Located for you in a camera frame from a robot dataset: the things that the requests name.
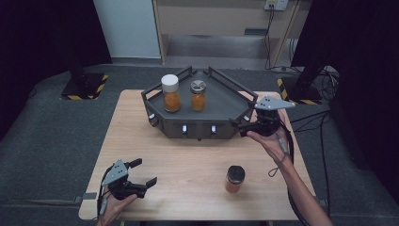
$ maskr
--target yellow black tape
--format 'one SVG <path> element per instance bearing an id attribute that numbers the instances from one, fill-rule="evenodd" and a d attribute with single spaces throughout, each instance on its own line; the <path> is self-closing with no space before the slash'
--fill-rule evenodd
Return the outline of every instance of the yellow black tape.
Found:
<path id="1" fill-rule="evenodd" d="M 282 80 L 279 78 L 277 80 L 277 83 L 279 84 L 279 90 L 281 91 L 281 99 L 287 102 L 292 102 L 296 104 L 302 104 L 302 105 L 321 105 L 322 102 L 319 100 L 293 100 L 290 99 L 288 96 L 288 92 L 284 87 L 284 84 L 282 83 Z"/>
<path id="2" fill-rule="evenodd" d="M 100 83 L 99 87 L 97 87 L 96 93 L 92 95 L 61 95 L 62 100 L 95 100 L 100 96 L 101 91 L 105 86 L 106 79 L 108 79 L 108 75 L 104 75 L 102 82 Z"/>

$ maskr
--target power outlet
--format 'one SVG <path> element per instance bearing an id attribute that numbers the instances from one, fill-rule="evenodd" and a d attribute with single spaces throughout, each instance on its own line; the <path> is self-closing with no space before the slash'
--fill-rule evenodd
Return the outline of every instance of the power outlet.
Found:
<path id="1" fill-rule="evenodd" d="M 284 11 L 287 8 L 289 0 L 266 0 L 264 10 Z"/>

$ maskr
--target metal tray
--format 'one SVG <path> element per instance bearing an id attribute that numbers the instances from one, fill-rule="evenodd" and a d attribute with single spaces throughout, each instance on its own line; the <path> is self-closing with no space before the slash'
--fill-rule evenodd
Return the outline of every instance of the metal tray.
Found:
<path id="1" fill-rule="evenodd" d="M 164 109 L 161 82 L 141 93 L 150 124 L 167 137 L 228 139 L 238 132 L 231 120 L 249 122 L 253 109 L 248 107 L 248 103 L 256 102 L 258 98 L 253 91 L 211 67 L 208 71 L 199 72 L 190 66 L 176 75 L 182 103 L 179 111 L 170 113 Z M 191 109 L 190 84 L 194 80 L 206 83 L 206 105 L 201 112 Z M 247 93 L 251 99 L 239 91 Z"/>

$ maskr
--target gray carpet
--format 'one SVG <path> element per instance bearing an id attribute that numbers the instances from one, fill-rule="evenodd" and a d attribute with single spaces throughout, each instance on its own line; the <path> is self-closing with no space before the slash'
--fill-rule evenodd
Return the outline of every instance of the gray carpet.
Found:
<path id="1" fill-rule="evenodd" d="M 97 100 L 60 100 L 70 75 L 62 73 L 38 83 L 32 97 L 8 134 L 0 142 L 1 200 L 69 200 L 81 196 L 101 150 L 120 92 L 146 89 L 167 73 L 180 69 L 163 67 L 95 66 L 88 72 L 109 75 Z M 221 70 L 251 90 L 278 91 L 280 73 Z M 321 88 L 321 80 L 316 86 Z M 290 120 L 328 110 L 323 105 L 298 105 L 289 109 Z M 306 121 L 293 124 L 299 128 Z M 312 129 L 320 119 L 302 129 Z M 320 130 L 297 132 L 319 199 L 327 197 Z M 338 129 L 330 119 L 323 125 L 323 139 L 330 189 L 331 218 L 336 225 L 399 225 L 399 206 L 371 171 L 352 162 Z M 91 225 L 78 217 L 78 206 L 27 203 L 0 205 L 2 225 Z M 193 222 L 148 222 L 147 225 L 192 225 Z M 258 222 L 209 222 L 207 225 L 258 225 Z M 274 225 L 300 225 L 278 221 Z"/>

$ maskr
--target wall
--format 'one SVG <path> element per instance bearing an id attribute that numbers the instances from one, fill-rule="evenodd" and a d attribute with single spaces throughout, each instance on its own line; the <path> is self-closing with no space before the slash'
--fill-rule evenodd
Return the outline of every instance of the wall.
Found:
<path id="1" fill-rule="evenodd" d="M 151 0 L 94 0 L 112 57 L 161 58 Z"/>

